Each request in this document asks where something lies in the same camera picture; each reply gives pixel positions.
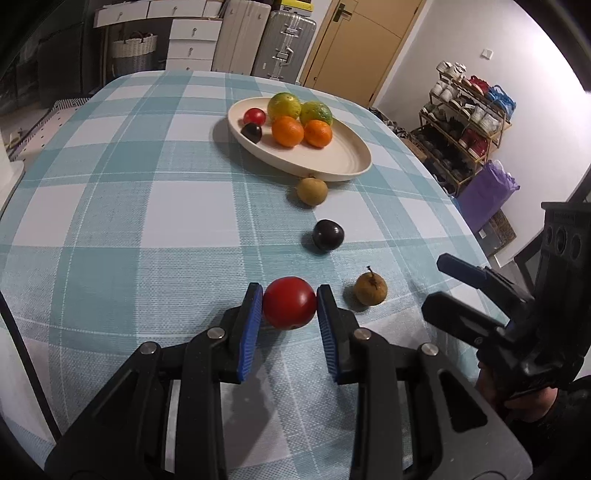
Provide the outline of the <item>person's right hand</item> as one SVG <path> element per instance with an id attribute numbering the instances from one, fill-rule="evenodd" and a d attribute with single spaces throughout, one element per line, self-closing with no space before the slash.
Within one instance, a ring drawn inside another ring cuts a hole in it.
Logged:
<path id="1" fill-rule="evenodd" d="M 557 388 L 545 388 L 512 400 L 498 400 L 496 378 L 484 363 L 480 362 L 478 367 L 480 372 L 476 389 L 494 409 L 509 409 L 519 420 L 537 421 L 543 418 L 557 401 L 559 393 Z"/>

